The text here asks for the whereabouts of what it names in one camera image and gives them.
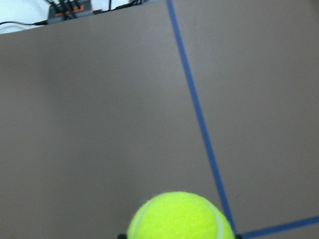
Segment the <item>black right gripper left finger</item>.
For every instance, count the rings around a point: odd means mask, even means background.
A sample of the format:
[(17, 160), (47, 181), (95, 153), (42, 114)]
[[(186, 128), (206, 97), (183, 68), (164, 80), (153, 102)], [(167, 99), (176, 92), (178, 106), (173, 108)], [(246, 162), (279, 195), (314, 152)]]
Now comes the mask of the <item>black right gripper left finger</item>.
[(126, 234), (119, 234), (117, 236), (117, 239), (127, 239), (127, 235)]

